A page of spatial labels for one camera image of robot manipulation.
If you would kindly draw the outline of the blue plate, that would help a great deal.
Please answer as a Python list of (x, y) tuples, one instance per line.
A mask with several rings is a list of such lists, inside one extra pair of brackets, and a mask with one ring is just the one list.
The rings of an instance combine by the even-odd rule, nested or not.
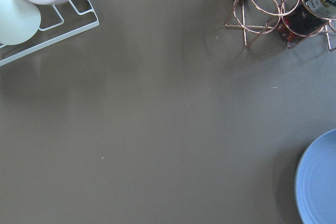
[(319, 136), (301, 156), (295, 200), (303, 223), (335, 223), (335, 130)]

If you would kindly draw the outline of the pale green cup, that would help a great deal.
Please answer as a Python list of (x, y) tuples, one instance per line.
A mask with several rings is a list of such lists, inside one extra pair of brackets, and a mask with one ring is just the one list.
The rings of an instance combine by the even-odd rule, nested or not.
[(1, 0), (1, 44), (18, 45), (37, 33), (39, 9), (27, 0)]

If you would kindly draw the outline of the tea bottle front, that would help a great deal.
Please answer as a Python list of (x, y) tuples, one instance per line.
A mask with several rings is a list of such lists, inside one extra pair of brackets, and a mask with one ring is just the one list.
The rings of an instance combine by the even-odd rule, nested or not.
[(278, 31), (287, 42), (296, 43), (331, 19), (335, 19), (335, 0), (302, 0), (282, 18)]

